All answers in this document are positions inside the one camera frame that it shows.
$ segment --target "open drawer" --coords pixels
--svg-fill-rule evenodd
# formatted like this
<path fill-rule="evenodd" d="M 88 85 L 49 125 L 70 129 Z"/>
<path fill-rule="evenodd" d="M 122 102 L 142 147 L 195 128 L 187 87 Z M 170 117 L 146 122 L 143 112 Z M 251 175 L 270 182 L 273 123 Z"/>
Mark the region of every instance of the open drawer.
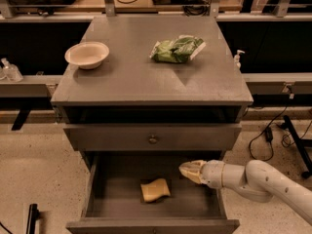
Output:
<path fill-rule="evenodd" d="M 218 159 L 219 152 L 138 151 L 94 153 L 86 203 L 71 233 L 233 233 L 238 220 L 226 218 L 220 194 L 183 177 L 178 166 L 195 159 Z M 145 203 L 140 185 L 167 181 L 171 196 Z"/>
<path fill-rule="evenodd" d="M 66 124 L 75 150 L 230 150 L 241 132 L 232 124 Z"/>

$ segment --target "drawer handle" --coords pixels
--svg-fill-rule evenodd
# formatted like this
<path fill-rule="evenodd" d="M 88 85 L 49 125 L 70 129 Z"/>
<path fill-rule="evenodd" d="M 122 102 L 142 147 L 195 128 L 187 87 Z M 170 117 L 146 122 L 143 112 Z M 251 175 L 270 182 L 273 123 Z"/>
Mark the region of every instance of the drawer handle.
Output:
<path fill-rule="evenodd" d="M 155 135 L 152 135 L 149 137 L 148 142 L 150 144 L 156 144 L 158 142 L 159 138 L 157 138 Z"/>

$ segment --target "white bowl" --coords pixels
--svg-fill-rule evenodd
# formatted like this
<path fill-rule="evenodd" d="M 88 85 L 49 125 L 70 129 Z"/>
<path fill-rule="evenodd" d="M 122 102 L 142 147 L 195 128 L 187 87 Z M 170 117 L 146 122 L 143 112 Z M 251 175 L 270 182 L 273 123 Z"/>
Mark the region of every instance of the white bowl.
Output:
<path fill-rule="evenodd" d="M 84 42 L 72 46 L 65 53 L 68 63 L 78 65 L 82 69 L 94 69 L 109 54 L 108 47 L 100 42 Z"/>

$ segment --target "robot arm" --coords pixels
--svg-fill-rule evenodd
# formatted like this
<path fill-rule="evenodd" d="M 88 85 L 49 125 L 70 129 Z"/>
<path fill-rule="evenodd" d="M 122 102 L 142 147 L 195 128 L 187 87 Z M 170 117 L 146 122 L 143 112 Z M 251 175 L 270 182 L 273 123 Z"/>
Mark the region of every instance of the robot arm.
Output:
<path fill-rule="evenodd" d="M 200 160 L 183 163 L 179 170 L 196 183 L 213 189 L 229 188 L 253 201 L 268 202 L 274 195 L 312 225 L 312 191 L 265 162 L 252 160 L 244 167 Z"/>

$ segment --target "tile floor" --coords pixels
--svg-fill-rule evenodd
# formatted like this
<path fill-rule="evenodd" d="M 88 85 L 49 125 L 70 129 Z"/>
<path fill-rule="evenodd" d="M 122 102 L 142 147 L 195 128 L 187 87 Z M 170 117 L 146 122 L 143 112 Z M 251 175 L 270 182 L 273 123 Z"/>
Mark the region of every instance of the tile floor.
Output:
<path fill-rule="evenodd" d="M 309 109 L 289 108 L 286 112 L 300 136 L 312 119 Z M 250 109 L 233 150 L 223 160 L 246 165 L 250 160 L 250 140 L 282 110 Z M 14 234 L 25 233 L 28 207 L 37 203 L 41 218 L 37 220 L 36 234 L 69 234 L 65 224 L 79 219 L 89 171 L 79 153 L 72 150 L 62 124 L 55 123 L 53 112 L 32 112 L 22 129 L 12 132 L 16 114 L 0 112 L 0 221 Z M 284 131 L 277 125 L 272 125 L 272 129 L 275 155 L 268 163 L 312 190 L 312 176 L 306 180 L 300 177 L 305 165 L 295 146 L 283 147 Z M 306 138 L 312 138 L 312 128 Z M 260 137 L 253 143 L 253 150 L 254 155 L 267 157 L 270 148 Z M 260 204 L 229 189 L 222 189 L 221 194 L 227 217 L 240 220 L 235 234 L 312 233 L 312 226 L 278 198 Z M 0 234 L 6 233 L 0 227 Z"/>

